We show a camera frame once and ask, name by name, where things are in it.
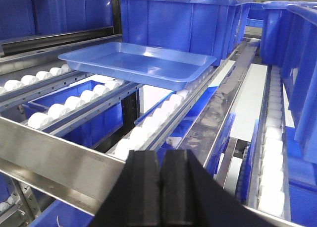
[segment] storage rack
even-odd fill
[[[59,66],[61,62],[57,60],[57,56],[60,53],[104,42],[121,41],[121,36],[118,35],[120,32],[120,21],[118,19],[119,8],[117,0],[112,1],[112,9],[114,17],[112,31],[106,29],[107,32],[90,31],[57,35],[55,43],[51,43],[51,38],[42,37],[2,44],[2,55],[4,58],[0,59],[1,79],[6,80],[14,76],[21,77],[39,68],[50,68],[54,65]],[[192,95],[163,124],[160,132],[150,137],[141,149],[157,151],[172,130],[183,119],[187,111],[207,89],[208,84],[213,81],[226,63],[230,59],[233,59],[236,61],[235,64],[228,73],[226,80],[221,83],[217,90],[219,94],[222,94],[222,99],[217,101],[211,99],[208,102],[181,143],[182,147],[193,148],[197,146],[193,134],[196,134],[198,130],[201,131],[202,123],[208,123],[206,128],[209,132],[208,137],[201,136],[199,138],[200,140],[208,139],[208,141],[205,143],[203,149],[193,149],[200,162],[206,167],[211,158],[212,150],[216,142],[219,141],[220,133],[225,125],[224,121],[229,116],[230,109],[240,90],[248,68],[251,63],[259,60],[259,57],[255,56],[258,46],[259,40],[245,38],[219,67],[216,69],[214,67],[211,68],[210,73],[195,88]],[[15,116],[17,112],[23,116],[21,107],[19,110],[12,110],[10,108],[91,75],[84,72],[72,71],[42,82],[40,84],[41,88],[34,85],[25,89],[23,94],[12,92],[0,101],[0,111],[5,116],[11,116],[11,113],[14,113],[12,116]],[[267,80],[269,80],[269,76],[270,70],[267,74]],[[94,214],[111,191],[116,178],[124,166],[123,161],[108,155],[107,151],[110,153],[111,147],[134,127],[134,121],[139,116],[138,89],[141,87],[142,84],[125,83],[106,96],[100,97],[90,106],[85,106],[65,119],[39,131],[34,131],[20,125],[18,123],[19,120],[14,122],[0,117],[0,140],[7,140],[7,142],[2,144],[0,150],[0,169],[1,172],[8,176],[7,183],[12,188],[12,192],[17,196],[16,204],[0,216],[1,226],[27,226],[52,202],[50,197],[60,199],[84,212]],[[268,91],[265,89],[260,130],[263,129],[262,126],[264,125],[263,118],[267,96]],[[66,131],[81,125],[85,117],[89,119],[101,112],[102,109],[106,109],[110,104],[113,104],[114,101],[119,100],[123,107],[124,126],[97,147],[95,151],[58,138],[62,137]],[[219,111],[219,113],[211,113],[211,111],[215,110]],[[19,140],[8,139],[8,137],[13,137],[12,134],[16,134]],[[225,184],[236,145],[237,140],[230,138],[224,154],[224,161],[221,164],[216,179],[221,186]],[[32,157],[33,153],[37,154],[37,159],[39,160],[50,155],[54,162],[46,163],[38,169],[32,162],[34,158]],[[78,178],[74,178],[74,173],[78,173],[79,170],[80,175]],[[41,191],[43,194],[35,197],[32,191],[34,189]],[[252,202],[251,198],[254,198],[254,193],[251,193],[249,202]],[[247,208],[277,226],[300,226],[288,221],[289,217],[287,216],[283,220],[255,210],[252,204]]]

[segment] metal rail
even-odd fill
[[[251,39],[216,92],[185,135],[179,147],[191,149],[207,167],[234,100],[239,92],[260,40]]]

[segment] shallow blue tray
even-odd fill
[[[180,91],[216,58],[170,49],[112,42],[58,56],[74,69]]]

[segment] white roller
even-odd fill
[[[130,150],[138,150],[140,146],[134,140],[121,139],[115,148],[114,155],[122,160],[126,160]]]
[[[270,85],[272,85],[272,86],[281,86],[281,82],[271,81],[271,82],[270,82]]]
[[[53,119],[58,119],[69,112],[71,112],[70,108],[62,104],[56,103],[49,108],[48,115],[52,117]]]
[[[161,119],[164,122],[165,120],[167,120],[169,115],[169,111],[163,110],[162,108],[156,108],[153,112],[152,117],[154,117],[155,119]]]
[[[282,170],[283,161],[284,157],[281,154],[276,155],[273,153],[265,153],[265,156],[262,160],[261,173],[263,173],[265,169],[275,171]]]
[[[36,76],[32,75],[25,75],[21,78],[21,82],[26,86],[26,85],[31,85],[33,83],[36,83],[39,81],[39,78]]]
[[[267,117],[282,119],[282,111],[267,109]]]
[[[99,96],[106,94],[110,89],[101,84],[98,84],[94,87],[93,92],[97,93]]]
[[[9,204],[8,203],[6,203],[6,202],[1,202],[0,203],[0,212],[3,212],[3,211],[5,211],[6,209],[8,209],[9,208]]]
[[[28,126],[34,129],[39,129],[48,123],[52,122],[53,118],[47,114],[36,112],[28,120]]]
[[[174,101],[164,101],[161,108],[164,110],[170,110],[173,113],[174,110],[178,107],[177,103]]]
[[[272,126],[272,127],[280,128],[281,125],[282,125],[281,119],[276,119],[269,116],[266,118],[265,127]]]
[[[265,138],[282,140],[282,130],[276,127],[268,126],[265,130]]]
[[[266,138],[264,140],[264,149],[265,147],[276,147],[276,148],[283,148],[283,141],[281,140],[276,140],[272,138]]]
[[[50,77],[52,77],[53,75],[50,73],[50,72],[46,72],[46,71],[39,71],[37,74],[36,74],[36,77],[42,81],[42,80],[45,80],[45,79],[48,79]]]
[[[188,93],[189,93],[189,91],[188,91],[187,89],[184,89],[184,90],[181,90],[181,91],[176,92],[176,94],[177,94],[178,96],[181,96],[181,97],[183,97],[184,99],[186,99],[186,97],[188,96]]]
[[[268,104],[267,108],[281,111],[282,110],[282,104],[281,103],[271,102],[271,103]]]
[[[269,95],[275,96],[275,97],[280,97],[281,96],[281,91],[270,90]]]
[[[23,87],[24,84],[18,80],[8,80],[5,85],[4,85],[4,88],[7,90],[7,91],[13,91],[13,90],[16,90],[18,88],[21,88]]]
[[[270,187],[272,190],[281,191],[283,187],[284,173],[282,171],[264,172],[260,181],[260,194],[263,188]]]
[[[269,86],[270,91],[281,91],[281,86],[279,85],[270,85]]]
[[[81,107],[82,105],[84,105],[86,102],[82,99],[80,99],[79,97],[74,97],[71,96],[69,98],[67,98],[66,102],[65,102],[65,106],[70,108],[71,111]]]
[[[52,74],[53,76],[58,76],[61,75],[63,73],[63,70],[60,67],[52,67],[50,69],[50,74]]]
[[[172,94],[169,97],[169,100],[172,102],[175,102],[177,104],[177,106],[180,106],[182,104],[182,102],[184,101],[184,98],[182,96],[176,95],[176,94]]]
[[[268,146],[263,148],[262,157],[265,156],[272,156],[272,155],[282,155],[283,149],[279,148],[278,146]]]
[[[284,192],[263,188],[259,198],[258,210],[278,217],[282,215],[285,202]]]
[[[120,84],[114,80],[108,80],[105,82],[105,87],[108,87],[110,90],[113,90],[120,86]]]
[[[119,86],[121,86],[124,83],[124,80],[121,80],[121,79],[115,79],[114,81],[118,83]]]
[[[130,134],[130,140],[134,140],[138,145],[143,145],[150,137],[151,133],[144,127],[134,127]]]
[[[7,199],[6,203],[8,203],[9,205],[12,205],[14,203],[14,199],[12,196],[9,196],[9,198]]]
[[[155,133],[160,125],[159,120],[151,116],[146,117],[142,123],[142,127],[147,129],[151,134]]]
[[[62,70],[62,73],[66,73],[70,71],[70,67],[68,66],[68,64],[65,63],[61,66],[61,70]]]
[[[97,93],[90,91],[90,90],[85,90],[80,95],[80,99],[84,100],[86,103],[91,102],[98,97],[99,97],[99,95]]]
[[[0,87],[0,95],[6,93],[7,90],[4,87]]]
[[[282,99],[281,97],[277,97],[277,96],[269,96],[268,97],[268,103],[281,103]]]

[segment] blue plastic bin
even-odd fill
[[[285,61],[287,44],[293,14],[287,11],[291,4],[314,5],[317,2],[267,1],[263,3],[265,17],[260,44],[262,63],[282,67]]]
[[[255,19],[247,19],[247,26],[252,27],[263,27],[263,21],[262,20],[255,20]]]
[[[0,0],[0,40],[34,35],[31,0]]]
[[[33,0],[37,35],[112,25],[110,0]]]
[[[248,18],[255,20],[264,20],[265,10],[263,8],[263,3],[251,3]]]
[[[29,227],[57,227],[57,216],[60,226],[63,227],[86,227],[93,219],[93,216],[56,200],[31,222]]]
[[[282,71],[283,81],[296,127],[295,140],[301,145],[304,160],[317,163],[317,10],[298,5],[288,8],[294,18],[287,51],[297,50],[290,69]],[[305,30],[298,30],[300,23]]]
[[[123,41],[212,55],[219,65],[237,32],[235,16],[242,20],[235,12],[251,1],[120,0]],[[239,31],[244,31],[243,23]]]
[[[24,110],[27,109],[26,115],[32,115],[35,112],[45,112],[55,103],[64,104],[66,99],[70,96],[80,96],[85,90],[93,90],[97,84],[102,83],[91,80],[75,86],[62,88],[28,102],[27,105],[24,105]],[[107,134],[114,130],[118,130],[122,125],[122,107],[119,102],[85,124],[74,129],[63,138],[90,148],[102,140]]]

